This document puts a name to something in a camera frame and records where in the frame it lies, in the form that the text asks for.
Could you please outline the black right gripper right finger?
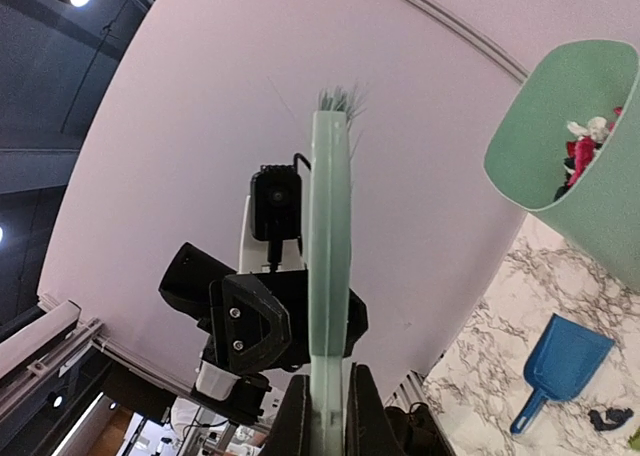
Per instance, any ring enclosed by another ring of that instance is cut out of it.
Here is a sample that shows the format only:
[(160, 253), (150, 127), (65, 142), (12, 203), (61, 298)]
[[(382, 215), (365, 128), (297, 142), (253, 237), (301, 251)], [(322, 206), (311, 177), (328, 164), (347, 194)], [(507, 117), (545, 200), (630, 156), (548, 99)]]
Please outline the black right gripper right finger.
[(403, 455), (384, 412), (371, 370), (354, 363), (349, 377), (345, 451), (349, 456)]

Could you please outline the blue plastic dustpan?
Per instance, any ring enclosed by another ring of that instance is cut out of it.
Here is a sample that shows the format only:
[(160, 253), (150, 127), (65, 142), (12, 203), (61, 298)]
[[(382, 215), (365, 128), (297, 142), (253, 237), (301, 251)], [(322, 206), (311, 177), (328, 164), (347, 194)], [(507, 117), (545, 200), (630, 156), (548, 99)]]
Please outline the blue plastic dustpan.
[(524, 432), (545, 403), (576, 398), (613, 346), (613, 339), (553, 314), (525, 363), (523, 376), (532, 393), (510, 433)]

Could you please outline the green hand brush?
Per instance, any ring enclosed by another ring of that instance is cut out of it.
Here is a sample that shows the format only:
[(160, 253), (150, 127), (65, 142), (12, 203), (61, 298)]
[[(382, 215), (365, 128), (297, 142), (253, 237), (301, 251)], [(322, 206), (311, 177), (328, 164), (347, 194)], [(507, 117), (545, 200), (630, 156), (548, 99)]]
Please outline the green hand brush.
[(310, 453), (344, 453), (343, 358), (351, 275), (350, 130), (355, 88), (319, 94), (313, 114), (307, 263), (309, 270)]

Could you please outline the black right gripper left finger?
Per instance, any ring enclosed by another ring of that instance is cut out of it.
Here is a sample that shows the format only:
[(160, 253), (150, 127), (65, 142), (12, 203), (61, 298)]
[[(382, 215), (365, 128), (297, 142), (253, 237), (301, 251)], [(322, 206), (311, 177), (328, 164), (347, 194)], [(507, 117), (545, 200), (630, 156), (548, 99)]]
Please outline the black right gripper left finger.
[(310, 377), (293, 376), (262, 449), (263, 456), (309, 456)]

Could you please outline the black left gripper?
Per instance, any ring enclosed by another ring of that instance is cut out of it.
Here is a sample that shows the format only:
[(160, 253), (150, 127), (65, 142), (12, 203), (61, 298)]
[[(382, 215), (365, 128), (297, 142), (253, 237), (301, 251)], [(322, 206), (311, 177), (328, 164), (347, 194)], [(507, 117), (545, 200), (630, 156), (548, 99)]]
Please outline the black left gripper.
[(162, 299), (209, 337), (191, 396), (239, 424), (255, 424), (271, 391), (268, 370), (296, 372), (311, 360), (308, 272), (240, 274), (185, 243), (159, 286)]

